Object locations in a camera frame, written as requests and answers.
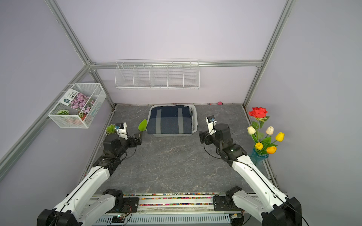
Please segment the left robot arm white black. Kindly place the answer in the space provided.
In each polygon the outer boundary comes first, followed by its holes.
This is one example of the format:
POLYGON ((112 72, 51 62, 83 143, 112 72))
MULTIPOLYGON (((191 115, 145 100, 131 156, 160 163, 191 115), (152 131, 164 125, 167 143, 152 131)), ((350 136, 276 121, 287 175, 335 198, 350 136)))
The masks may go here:
POLYGON ((123 200, 123 192, 108 189, 89 207, 87 202, 99 187, 110 178, 127 156, 127 149, 142 143, 142 132, 125 138, 109 134, 103 142, 103 155, 93 164, 80 184, 51 210, 44 210, 37 218, 38 226, 91 226, 110 210, 131 212, 132 206, 123 200))

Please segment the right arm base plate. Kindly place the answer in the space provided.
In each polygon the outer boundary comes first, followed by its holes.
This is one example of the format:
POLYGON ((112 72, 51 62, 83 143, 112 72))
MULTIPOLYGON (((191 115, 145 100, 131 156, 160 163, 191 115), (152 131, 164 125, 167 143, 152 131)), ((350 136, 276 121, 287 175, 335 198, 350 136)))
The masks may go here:
POLYGON ((212 197, 214 211, 243 211, 238 208, 227 196, 214 195, 212 197))

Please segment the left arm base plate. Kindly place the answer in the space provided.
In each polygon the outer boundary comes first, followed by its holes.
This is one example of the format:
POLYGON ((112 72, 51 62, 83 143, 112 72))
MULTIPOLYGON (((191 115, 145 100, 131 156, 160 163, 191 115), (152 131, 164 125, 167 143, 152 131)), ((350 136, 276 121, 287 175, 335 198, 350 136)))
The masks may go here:
POLYGON ((136 213, 139 206, 139 198, 123 198, 123 203, 114 207, 113 213, 136 213))

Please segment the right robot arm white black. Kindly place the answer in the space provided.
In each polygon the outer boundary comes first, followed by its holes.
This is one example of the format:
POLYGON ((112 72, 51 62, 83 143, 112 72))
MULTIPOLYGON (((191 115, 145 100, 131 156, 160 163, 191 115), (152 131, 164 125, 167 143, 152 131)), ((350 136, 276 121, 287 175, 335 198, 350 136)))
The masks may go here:
POLYGON ((253 189, 253 198, 239 187, 229 190, 227 196, 264 226, 300 226, 303 224, 301 203, 288 198, 275 187, 254 165, 247 152, 233 142, 229 125, 209 124, 208 131, 199 132, 203 145, 214 145, 218 159, 227 162, 253 189))

